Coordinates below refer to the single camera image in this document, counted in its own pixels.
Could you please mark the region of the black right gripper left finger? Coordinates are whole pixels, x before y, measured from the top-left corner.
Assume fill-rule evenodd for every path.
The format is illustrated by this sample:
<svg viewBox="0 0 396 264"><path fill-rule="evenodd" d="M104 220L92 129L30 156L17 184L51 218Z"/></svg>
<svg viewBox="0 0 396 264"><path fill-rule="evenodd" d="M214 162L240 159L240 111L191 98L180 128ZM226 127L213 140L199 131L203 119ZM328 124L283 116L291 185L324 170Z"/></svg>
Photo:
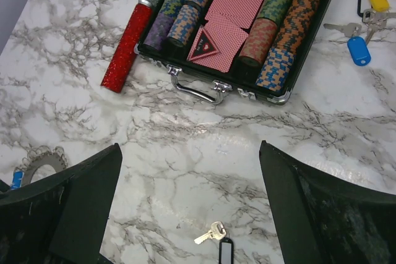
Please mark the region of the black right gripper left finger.
<svg viewBox="0 0 396 264"><path fill-rule="evenodd" d="M100 248L122 160L115 143L19 189L1 182L1 263L109 263Z"/></svg>

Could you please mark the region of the black white key tag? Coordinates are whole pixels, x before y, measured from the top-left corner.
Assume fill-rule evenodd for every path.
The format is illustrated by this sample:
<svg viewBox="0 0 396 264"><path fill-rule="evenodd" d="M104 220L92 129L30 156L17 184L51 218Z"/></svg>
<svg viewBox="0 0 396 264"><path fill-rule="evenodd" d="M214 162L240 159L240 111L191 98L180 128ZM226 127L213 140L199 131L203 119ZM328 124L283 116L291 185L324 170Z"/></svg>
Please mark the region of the black white key tag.
<svg viewBox="0 0 396 264"><path fill-rule="evenodd" d="M234 264L234 243L228 237L224 237L219 243L218 263Z"/></svg>

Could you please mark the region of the silver key with black tag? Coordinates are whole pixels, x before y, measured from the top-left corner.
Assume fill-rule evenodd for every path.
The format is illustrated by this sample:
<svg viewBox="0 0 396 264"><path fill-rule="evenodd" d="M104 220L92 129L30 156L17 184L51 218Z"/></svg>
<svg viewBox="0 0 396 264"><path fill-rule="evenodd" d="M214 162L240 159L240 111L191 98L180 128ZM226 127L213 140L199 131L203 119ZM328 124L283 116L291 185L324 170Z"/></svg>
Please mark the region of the silver key with black tag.
<svg viewBox="0 0 396 264"><path fill-rule="evenodd" d="M207 239L222 240L226 236L226 229L221 221L216 221L211 224L210 229L203 235L194 239L195 244L201 244Z"/></svg>

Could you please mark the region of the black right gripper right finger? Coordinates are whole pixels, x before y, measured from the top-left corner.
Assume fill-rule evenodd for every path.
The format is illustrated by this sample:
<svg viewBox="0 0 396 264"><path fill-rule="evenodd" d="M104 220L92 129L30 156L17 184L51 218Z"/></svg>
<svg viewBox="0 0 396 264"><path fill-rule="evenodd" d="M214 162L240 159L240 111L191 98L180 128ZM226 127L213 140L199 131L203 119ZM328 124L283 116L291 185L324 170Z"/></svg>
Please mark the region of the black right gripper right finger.
<svg viewBox="0 0 396 264"><path fill-rule="evenodd" d="M395 263L395 196L259 150L285 263Z"/></svg>

